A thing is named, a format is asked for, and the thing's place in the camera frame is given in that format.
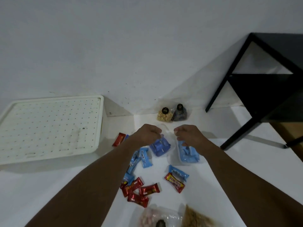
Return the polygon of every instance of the forearm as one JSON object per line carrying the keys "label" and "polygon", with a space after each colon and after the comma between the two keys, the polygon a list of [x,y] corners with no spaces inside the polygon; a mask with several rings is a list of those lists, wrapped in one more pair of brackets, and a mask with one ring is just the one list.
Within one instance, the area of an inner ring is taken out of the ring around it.
{"label": "forearm", "polygon": [[207,143],[206,148],[209,151],[204,151],[205,158],[247,227],[302,225],[301,204],[242,167],[214,144]]}
{"label": "forearm", "polygon": [[131,137],[75,176],[26,225],[96,226],[103,223],[134,151]]}

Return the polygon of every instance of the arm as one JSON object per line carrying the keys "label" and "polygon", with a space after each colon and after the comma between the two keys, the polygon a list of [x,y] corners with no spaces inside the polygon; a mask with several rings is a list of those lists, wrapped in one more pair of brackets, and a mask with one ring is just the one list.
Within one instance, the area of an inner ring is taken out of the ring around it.
{"label": "arm", "polygon": [[26,225],[100,227],[112,205],[133,153],[150,145],[161,129],[145,124],[111,152],[75,176]]}
{"label": "arm", "polygon": [[209,163],[224,192],[247,225],[303,226],[303,206],[253,174],[205,138],[196,126],[175,129],[178,140],[194,147]]}

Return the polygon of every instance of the brown floor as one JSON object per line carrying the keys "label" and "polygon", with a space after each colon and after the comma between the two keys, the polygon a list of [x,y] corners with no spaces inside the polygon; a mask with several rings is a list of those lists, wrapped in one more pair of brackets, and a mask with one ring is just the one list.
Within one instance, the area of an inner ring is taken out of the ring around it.
{"label": "brown floor", "polygon": [[[271,122],[270,124],[285,142],[303,136],[303,122]],[[303,161],[303,143],[295,145],[291,149]]]}

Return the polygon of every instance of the perforated tray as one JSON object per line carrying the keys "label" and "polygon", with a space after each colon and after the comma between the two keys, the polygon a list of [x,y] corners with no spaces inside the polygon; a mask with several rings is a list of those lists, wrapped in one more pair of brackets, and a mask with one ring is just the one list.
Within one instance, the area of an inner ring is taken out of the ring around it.
{"label": "perforated tray", "polygon": [[0,117],[0,164],[93,152],[102,114],[103,96],[14,101]]}

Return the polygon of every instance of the hand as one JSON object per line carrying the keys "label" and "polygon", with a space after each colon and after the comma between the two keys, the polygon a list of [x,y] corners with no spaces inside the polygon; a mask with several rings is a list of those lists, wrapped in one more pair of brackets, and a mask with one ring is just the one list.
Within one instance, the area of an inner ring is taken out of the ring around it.
{"label": "hand", "polygon": [[129,138],[137,142],[140,147],[151,145],[157,139],[161,138],[162,130],[154,125],[144,124],[139,130],[132,134]]}
{"label": "hand", "polygon": [[174,129],[178,141],[185,141],[183,146],[192,146],[201,155],[214,145],[209,141],[195,125],[182,125]]}

